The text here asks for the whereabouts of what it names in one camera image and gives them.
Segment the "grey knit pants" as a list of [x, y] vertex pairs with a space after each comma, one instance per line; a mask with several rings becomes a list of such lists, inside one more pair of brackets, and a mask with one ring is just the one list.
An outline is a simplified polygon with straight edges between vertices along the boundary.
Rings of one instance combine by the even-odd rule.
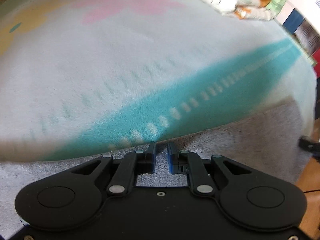
[[[240, 121], [175, 138], [177, 148], [208, 159], [224, 155], [256, 170], [295, 183], [311, 155], [299, 148], [302, 118], [294, 102], [288, 102]], [[64, 171], [91, 157], [60, 161], [1, 163], [1, 236], [10, 238], [22, 227], [14, 208], [24, 186]]]

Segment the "floral white bed sheet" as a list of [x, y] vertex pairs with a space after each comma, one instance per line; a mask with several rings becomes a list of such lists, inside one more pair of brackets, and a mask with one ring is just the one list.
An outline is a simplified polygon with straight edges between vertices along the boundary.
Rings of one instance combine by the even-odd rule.
[[1, 3], [1, 160], [78, 158], [297, 104], [313, 128], [316, 77], [274, 21], [201, 0]]

